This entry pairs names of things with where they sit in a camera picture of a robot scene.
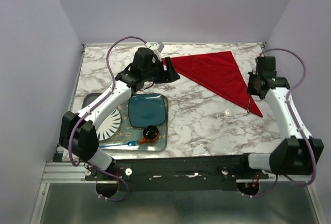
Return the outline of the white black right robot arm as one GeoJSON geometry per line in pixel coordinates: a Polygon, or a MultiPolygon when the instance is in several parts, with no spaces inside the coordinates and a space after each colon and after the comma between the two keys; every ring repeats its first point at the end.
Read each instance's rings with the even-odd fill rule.
{"type": "Polygon", "coordinates": [[[238,165],[243,178],[252,177],[257,170],[278,175],[316,175],[317,162],[324,144],[316,139],[303,123],[290,92],[286,78],[275,72],[249,72],[248,94],[264,99],[280,132],[281,142],[271,153],[250,153],[238,165]]]}

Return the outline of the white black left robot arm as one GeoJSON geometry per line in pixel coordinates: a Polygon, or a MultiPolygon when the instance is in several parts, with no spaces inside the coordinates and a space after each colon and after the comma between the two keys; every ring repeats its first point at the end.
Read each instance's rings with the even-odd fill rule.
{"type": "Polygon", "coordinates": [[[97,168],[103,180],[114,176],[114,159],[100,147],[96,130],[123,102],[143,88],[144,83],[171,83],[180,79],[169,57],[161,58],[157,50],[138,48],[133,61],[113,77],[113,84],[90,105],[77,113],[68,111],[62,118],[59,144],[69,152],[70,161],[76,155],[81,161],[97,168]]]}

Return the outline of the dark metal fork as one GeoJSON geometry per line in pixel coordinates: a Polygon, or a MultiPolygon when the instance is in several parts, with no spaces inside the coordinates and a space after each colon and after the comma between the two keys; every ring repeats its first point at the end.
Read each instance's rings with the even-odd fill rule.
{"type": "Polygon", "coordinates": [[[248,107],[247,107],[248,114],[251,112],[251,103],[252,103],[252,96],[249,95],[249,101],[248,101],[248,107]]]}

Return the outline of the red cloth napkin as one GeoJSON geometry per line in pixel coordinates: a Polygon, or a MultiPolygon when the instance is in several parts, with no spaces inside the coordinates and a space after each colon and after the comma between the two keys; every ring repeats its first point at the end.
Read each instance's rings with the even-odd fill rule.
{"type": "MultiPolygon", "coordinates": [[[[177,73],[207,88],[218,96],[247,109],[247,84],[230,51],[187,55],[171,58],[177,73]]],[[[252,99],[251,113],[262,117],[252,99]]]]}

